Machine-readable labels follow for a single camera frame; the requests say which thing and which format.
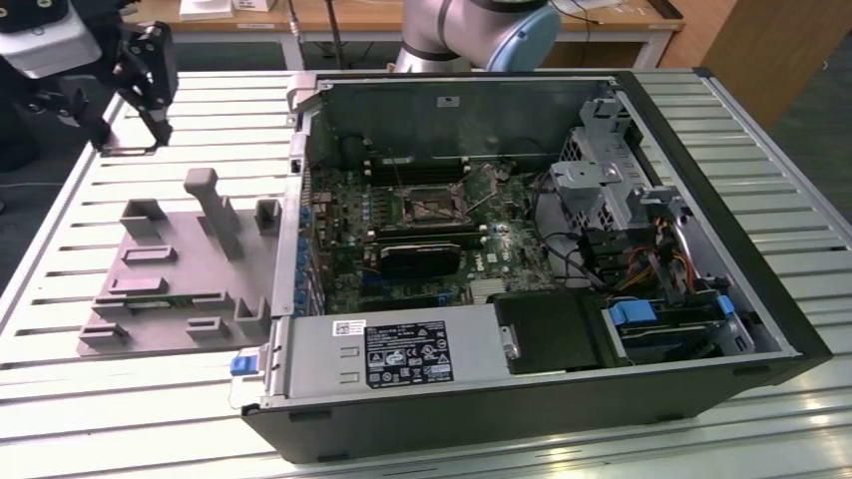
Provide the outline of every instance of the metal bracket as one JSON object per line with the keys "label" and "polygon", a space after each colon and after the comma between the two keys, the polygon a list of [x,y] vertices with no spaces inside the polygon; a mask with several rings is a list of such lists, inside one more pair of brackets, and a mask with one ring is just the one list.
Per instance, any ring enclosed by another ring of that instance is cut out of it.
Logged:
{"label": "metal bracket", "polygon": [[288,107],[291,113],[303,113],[320,102],[321,88],[316,73],[300,73],[291,78],[288,88]]}

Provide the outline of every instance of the warning label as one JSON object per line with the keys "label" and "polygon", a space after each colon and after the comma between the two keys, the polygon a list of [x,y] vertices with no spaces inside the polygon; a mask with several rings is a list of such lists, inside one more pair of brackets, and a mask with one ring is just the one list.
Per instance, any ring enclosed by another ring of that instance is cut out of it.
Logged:
{"label": "warning label", "polygon": [[452,381],[443,321],[371,326],[364,341],[372,389]]}

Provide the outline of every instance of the white box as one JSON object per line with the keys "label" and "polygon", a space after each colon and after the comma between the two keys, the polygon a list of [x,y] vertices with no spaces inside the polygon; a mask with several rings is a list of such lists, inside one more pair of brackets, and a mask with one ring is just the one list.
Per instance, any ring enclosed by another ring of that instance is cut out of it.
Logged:
{"label": "white box", "polygon": [[181,0],[181,20],[211,20],[235,16],[231,0]]}
{"label": "white box", "polygon": [[249,10],[252,12],[268,12],[276,4],[276,0],[233,0],[235,10]]}

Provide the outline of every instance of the aluminum extrusion table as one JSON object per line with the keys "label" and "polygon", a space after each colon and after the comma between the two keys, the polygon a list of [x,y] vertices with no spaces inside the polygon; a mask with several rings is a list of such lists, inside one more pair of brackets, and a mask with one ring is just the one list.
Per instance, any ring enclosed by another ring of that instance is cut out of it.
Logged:
{"label": "aluminum extrusion table", "polygon": [[[233,352],[107,360],[76,354],[89,298],[124,233],[124,201],[157,198],[165,210],[195,209],[181,180],[197,166],[217,169],[220,191],[237,208],[292,191],[289,73],[184,74],[172,146],[152,157],[125,158],[100,158],[87,148],[0,299],[0,476],[716,479],[848,473],[849,226],[713,79],[685,70],[637,77],[819,328],[836,354],[828,363],[691,420],[353,464],[288,464],[231,406],[260,387],[232,388]],[[139,121],[119,100],[107,119],[123,144],[139,142]]]}

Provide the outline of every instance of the blue latch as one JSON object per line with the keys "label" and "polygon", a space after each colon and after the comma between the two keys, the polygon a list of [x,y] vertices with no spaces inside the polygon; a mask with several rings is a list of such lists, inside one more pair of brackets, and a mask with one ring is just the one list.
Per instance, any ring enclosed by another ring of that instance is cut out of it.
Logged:
{"label": "blue latch", "polygon": [[656,321],[656,312],[653,312],[651,301],[644,299],[621,301],[609,308],[609,316],[616,326],[635,322]]}
{"label": "blue latch", "polygon": [[257,373],[257,354],[237,356],[231,360],[231,375],[248,376]]}
{"label": "blue latch", "polygon": [[736,309],[733,308],[733,303],[731,302],[731,298],[728,296],[721,294],[716,298],[716,302],[719,303],[719,307],[721,308],[721,313],[724,314],[724,317],[731,316],[733,312],[736,312]]}

